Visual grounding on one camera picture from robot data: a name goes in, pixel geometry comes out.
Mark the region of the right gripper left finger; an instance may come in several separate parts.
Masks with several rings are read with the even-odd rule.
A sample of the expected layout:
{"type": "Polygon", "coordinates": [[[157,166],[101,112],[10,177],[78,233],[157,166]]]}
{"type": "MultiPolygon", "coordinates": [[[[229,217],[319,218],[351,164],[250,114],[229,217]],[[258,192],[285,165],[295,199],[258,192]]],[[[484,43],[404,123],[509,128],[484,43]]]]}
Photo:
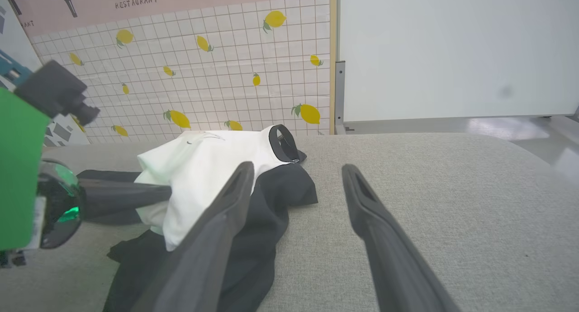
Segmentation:
{"type": "Polygon", "coordinates": [[[235,236],[246,223],[254,164],[242,162],[143,294],[143,312],[216,312],[235,236]]]}

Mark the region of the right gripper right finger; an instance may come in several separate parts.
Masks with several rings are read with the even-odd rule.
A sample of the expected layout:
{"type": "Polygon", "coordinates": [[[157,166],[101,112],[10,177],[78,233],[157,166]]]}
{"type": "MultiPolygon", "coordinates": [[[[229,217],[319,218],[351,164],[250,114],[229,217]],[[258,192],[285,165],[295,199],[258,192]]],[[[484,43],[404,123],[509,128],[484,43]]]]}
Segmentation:
{"type": "Polygon", "coordinates": [[[353,164],[342,166],[350,223],[364,241],[380,312],[461,312],[353,164]]]}

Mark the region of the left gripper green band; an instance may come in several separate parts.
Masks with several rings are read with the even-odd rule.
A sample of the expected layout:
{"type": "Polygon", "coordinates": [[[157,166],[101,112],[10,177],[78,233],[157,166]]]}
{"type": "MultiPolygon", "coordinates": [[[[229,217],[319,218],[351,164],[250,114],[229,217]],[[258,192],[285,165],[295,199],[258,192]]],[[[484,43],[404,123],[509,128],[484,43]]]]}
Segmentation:
{"type": "Polygon", "coordinates": [[[167,201],[170,186],[81,179],[42,160],[45,114],[0,88],[0,251],[52,250],[86,222],[139,222],[137,208],[167,201]]]}

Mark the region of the white and black t-shirt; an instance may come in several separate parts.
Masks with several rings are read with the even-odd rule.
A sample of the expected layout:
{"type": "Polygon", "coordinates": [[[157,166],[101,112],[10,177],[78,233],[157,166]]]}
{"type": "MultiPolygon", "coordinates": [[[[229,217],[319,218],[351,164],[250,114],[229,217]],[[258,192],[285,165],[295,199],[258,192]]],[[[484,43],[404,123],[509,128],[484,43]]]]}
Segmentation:
{"type": "Polygon", "coordinates": [[[141,173],[85,170],[85,180],[170,186],[169,199],[95,222],[139,217],[150,228],[113,246],[119,263],[103,312],[129,312],[153,276],[217,197],[237,166],[250,161],[254,186],[244,227],[233,238],[217,312],[258,312],[275,279],[276,246],[290,207],[317,203],[316,185],[300,165],[306,154],[283,125],[262,131],[183,133],[138,155],[141,173]]]}

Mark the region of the lemon tile backdrop poster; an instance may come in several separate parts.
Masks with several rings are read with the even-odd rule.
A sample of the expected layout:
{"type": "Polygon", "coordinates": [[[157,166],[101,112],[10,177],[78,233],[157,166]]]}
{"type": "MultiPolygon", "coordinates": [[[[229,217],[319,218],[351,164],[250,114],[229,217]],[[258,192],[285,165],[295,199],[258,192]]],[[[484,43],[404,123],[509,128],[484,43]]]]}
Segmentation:
{"type": "Polygon", "coordinates": [[[329,0],[8,2],[41,63],[87,85],[90,144],[330,134],[329,0]]]}

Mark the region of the large white panel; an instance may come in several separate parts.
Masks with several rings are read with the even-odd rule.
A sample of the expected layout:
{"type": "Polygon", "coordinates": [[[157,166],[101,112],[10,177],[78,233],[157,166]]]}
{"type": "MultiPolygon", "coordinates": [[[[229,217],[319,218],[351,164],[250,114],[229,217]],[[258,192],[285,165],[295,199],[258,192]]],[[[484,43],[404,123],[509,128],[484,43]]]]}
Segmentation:
{"type": "Polygon", "coordinates": [[[345,122],[573,114],[579,0],[340,0],[345,122]]]}

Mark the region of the light wooden strip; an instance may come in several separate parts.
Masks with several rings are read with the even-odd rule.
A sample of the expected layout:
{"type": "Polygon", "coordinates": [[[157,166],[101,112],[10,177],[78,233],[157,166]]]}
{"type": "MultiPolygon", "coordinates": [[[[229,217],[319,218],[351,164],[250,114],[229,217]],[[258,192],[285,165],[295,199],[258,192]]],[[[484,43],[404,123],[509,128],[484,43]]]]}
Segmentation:
{"type": "Polygon", "coordinates": [[[336,135],[336,62],[337,62],[337,23],[338,0],[329,0],[330,9],[330,135],[336,135]]]}

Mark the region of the grey metal bracket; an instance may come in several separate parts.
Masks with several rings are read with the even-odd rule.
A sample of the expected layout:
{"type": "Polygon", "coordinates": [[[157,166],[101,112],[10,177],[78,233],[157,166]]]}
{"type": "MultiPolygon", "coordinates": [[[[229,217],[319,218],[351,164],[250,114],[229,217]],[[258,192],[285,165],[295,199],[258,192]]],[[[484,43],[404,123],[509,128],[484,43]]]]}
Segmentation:
{"type": "Polygon", "coordinates": [[[346,135],[343,122],[345,104],[345,61],[338,61],[335,64],[335,92],[334,92],[334,129],[337,135],[346,135]]]}

